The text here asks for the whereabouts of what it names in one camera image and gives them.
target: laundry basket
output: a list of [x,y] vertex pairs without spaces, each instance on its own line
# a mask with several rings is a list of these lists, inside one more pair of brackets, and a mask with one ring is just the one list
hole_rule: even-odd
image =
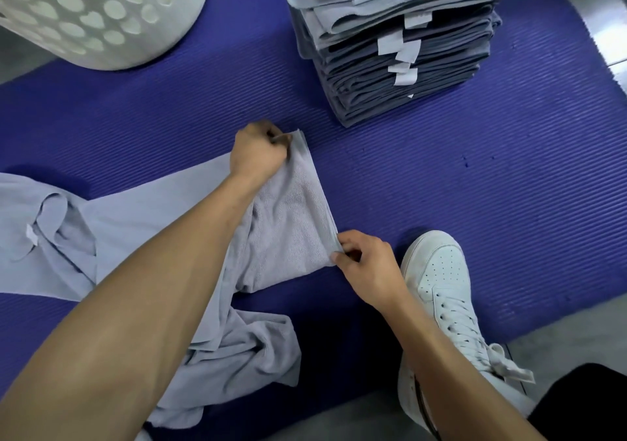
[[119,70],[172,47],[205,0],[0,0],[0,25],[86,68]]

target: forearm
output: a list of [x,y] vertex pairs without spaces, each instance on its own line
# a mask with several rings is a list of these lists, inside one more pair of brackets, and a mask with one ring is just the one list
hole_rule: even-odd
[[443,439],[544,439],[497,392],[410,293],[382,311],[396,334]]
[[[63,426],[59,413],[70,422],[52,439],[103,425],[111,431],[91,439],[133,438],[184,356],[256,190],[241,178],[227,178],[78,304],[0,403],[0,438],[51,439],[46,423]],[[28,423],[33,430],[26,433]],[[8,431],[11,426],[20,437]]]

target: blue mat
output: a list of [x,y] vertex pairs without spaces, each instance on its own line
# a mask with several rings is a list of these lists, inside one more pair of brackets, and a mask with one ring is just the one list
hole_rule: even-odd
[[[0,87],[0,169],[95,198],[228,152],[268,117],[305,131],[339,228],[402,252],[465,249],[484,334],[507,341],[627,292],[627,99],[567,0],[504,0],[468,83],[344,129],[297,54],[285,0],[208,0],[158,63],[57,61]],[[254,439],[396,377],[399,348],[336,269],[236,297],[288,314],[296,389],[272,385],[156,439]],[[0,393],[72,304],[0,295]]]

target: floor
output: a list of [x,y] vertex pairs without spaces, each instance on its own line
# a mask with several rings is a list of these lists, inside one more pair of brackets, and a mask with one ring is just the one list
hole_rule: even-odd
[[[607,66],[627,93],[627,0],[571,0],[590,30]],[[0,26],[0,84],[54,59]],[[584,362],[595,361],[627,373],[624,314],[627,294],[584,310],[521,337],[510,344],[511,357],[534,370],[536,385],[527,394],[539,399],[551,383]],[[430,439],[401,411],[394,391],[379,391],[301,421],[268,441],[360,441]]]

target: stack of folded clothes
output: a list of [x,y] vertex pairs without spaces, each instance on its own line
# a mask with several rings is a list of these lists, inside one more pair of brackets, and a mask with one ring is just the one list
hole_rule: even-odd
[[287,0],[301,57],[351,126],[462,83],[490,55],[496,0]]

